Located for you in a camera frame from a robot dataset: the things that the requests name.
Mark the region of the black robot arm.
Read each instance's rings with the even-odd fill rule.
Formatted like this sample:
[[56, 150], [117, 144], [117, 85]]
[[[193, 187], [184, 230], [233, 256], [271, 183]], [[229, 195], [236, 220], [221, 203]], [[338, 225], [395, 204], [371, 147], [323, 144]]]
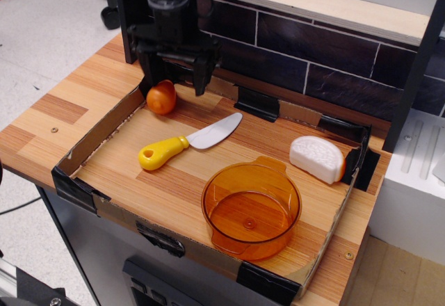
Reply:
[[205, 93], [220, 62], [220, 43], [202, 32], [197, 0], [147, 0], [153, 22], [128, 28], [131, 48], [152, 88], [164, 79], [187, 81], [197, 96]]

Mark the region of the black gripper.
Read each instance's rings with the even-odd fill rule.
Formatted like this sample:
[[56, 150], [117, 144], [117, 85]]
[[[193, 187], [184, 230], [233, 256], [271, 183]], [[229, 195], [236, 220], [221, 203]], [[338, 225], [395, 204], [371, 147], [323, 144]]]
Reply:
[[193, 66], [195, 95], [205, 93], [214, 68], [220, 62], [220, 43], [198, 26], [197, 0], [147, 0], [153, 22], [133, 24], [127, 31], [138, 53], [148, 88], [164, 80], [163, 59]]

